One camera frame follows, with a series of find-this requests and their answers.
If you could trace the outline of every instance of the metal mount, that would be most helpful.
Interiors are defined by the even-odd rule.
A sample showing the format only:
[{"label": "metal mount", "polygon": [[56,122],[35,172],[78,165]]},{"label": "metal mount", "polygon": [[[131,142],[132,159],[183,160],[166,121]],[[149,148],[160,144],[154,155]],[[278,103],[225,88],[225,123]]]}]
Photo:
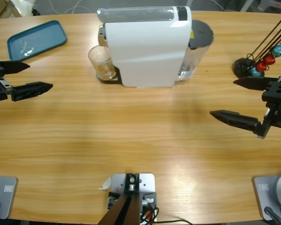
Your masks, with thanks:
[{"label": "metal mount", "polygon": [[0,219],[7,219],[10,215],[17,178],[0,177]]},{"label": "metal mount", "polygon": [[138,225],[146,207],[157,207],[155,177],[151,173],[117,173],[111,177],[109,211],[98,225]]},{"label": "metal mount", "polygon": [[281,224],[281,176],[255,177],[253,184],[261,216]]}]

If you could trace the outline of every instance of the black round base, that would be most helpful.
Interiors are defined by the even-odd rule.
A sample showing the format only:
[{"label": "black round base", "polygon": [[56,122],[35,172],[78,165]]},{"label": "black round base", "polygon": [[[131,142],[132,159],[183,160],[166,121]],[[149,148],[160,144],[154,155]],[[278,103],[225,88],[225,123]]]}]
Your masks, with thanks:
[{"label": "black round base", "polygon": [[233,70],[234,74],[238,78],[252,76],[252,74],[250,74],[250,72],[247,69],[248,66],[250,66],[252,64],[252,62],[253,62],[253,60],[245,59],[245,58],[236,60],[232,65],[232,70]]}]

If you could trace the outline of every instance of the cable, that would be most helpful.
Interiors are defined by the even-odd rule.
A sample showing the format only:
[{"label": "cable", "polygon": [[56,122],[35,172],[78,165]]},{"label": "cable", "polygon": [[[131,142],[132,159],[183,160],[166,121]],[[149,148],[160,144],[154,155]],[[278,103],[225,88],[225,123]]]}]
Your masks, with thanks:
[{"label": "cable", "polygon": [[79,3],[80,3],[81,1],[82,1],[82,0],[79,0],[79,1],[76,3],[76,5],[75,5],[75,7],[74,7],[74,9],[73,9],[73,11],[72,11],[71,14],[73,14],[73,13],[75,12],[76,7],[79,5]]},{"label": "cable", "polygon": [[56,14],[66,14],[68,11],[70,11],[70,10],[72,10],[72,9],[73,9],[73,12],[74,12],[76,8],[84,8],[84,9],[87,9],[88,12],[90,13],[91,11],[90,11],[89,8],[84,7],[84,6],[78,6],[78,4],[79,4],[81,1],[82,1],[82,0],[79,0],[79,1],[77,2],[77,4],[76,4],[74,7],[67,9],[64,13],[60,13],[60,12],[56,11],[56,9],[54,8],[54,5],[53,5],[53,3],[51,2],[51,0],[48,0],[48,2],[50,3],[50,5],[52,6],[52,11],[55,12]]},{"label": "cable", "polygon": [[221,6],[216,0],[207,0],[207,1],[211,1],[213,2],[215,5],[217,5],[222,11],[229,11],[229,12],[236,12],[236,11],[233,11],[233,10],[225,10],[225,7]]},{"label": "cable", "polygon": [[152,206],[148,206],[146,210],[140,216],[140,224],[146,222],[145,225],[150,224],[169,224],[169,223],[176,223],[176,222],[185,222],[189,225],[193,225],[186,219],[177,219],[177,220],[168,220],[168,221],[155,221],[156,217],[158,216],[159,208],[156,207],[155,209]]},{"label": "cable", "polygon": [[169,223],[176,223],[176,222],[185,222],[189,225],[193,225],[191,222],[187,221],[186,219],[177,219],[177,220],[169,220],[169,221],[150,221],[148,224],[169,224]]},{"label": "cable", "polygon": [[223,7],[223,11],[224,11],[225,8],[228,6],[228,4],[230,3],[230,1],[231,1],[231,0],[228,0],[228,1],[226,2],[226,4],[225,4],[224,7]]}]

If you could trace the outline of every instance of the label sticker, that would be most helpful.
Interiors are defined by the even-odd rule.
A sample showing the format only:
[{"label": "label sticker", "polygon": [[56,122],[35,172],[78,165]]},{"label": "label sticker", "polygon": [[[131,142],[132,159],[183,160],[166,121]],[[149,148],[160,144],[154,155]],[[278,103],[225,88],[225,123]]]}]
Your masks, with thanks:
[{"label": "label sticker", "polygon": [[259,184],[259,190],[260,191],[268,191],[268,184]]},{"label": "label sticker", "polygon": [[195,35],[193,34],[193,30],[190,32],[190,38],[195,38]]},{"label": "label sticker", "polygon": [[14,186],[6,185],[5,188],[4,188],[4,192],[13,192],[13,187]]}]

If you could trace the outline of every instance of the floor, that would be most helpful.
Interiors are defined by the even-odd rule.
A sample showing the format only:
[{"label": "floor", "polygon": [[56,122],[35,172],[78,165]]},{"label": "floor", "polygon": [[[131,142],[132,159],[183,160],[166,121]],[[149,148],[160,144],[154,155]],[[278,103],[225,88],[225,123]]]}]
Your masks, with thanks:
[{"label": "floor", "polygon": [[[216,0],[222,7],[228,0]],[[257,1],[248,11],[255,11]],[[98,8],[141,7],[141,6],[178,6],[186,5],[187,0],[36,0],[35,9],[41,15],[71,14],[76,3],[74,13],[96,13]],[[240,11],[245,0],[230,0],[227,10]],[[191,10],[221,11],[212,0],[194,0]]]}]

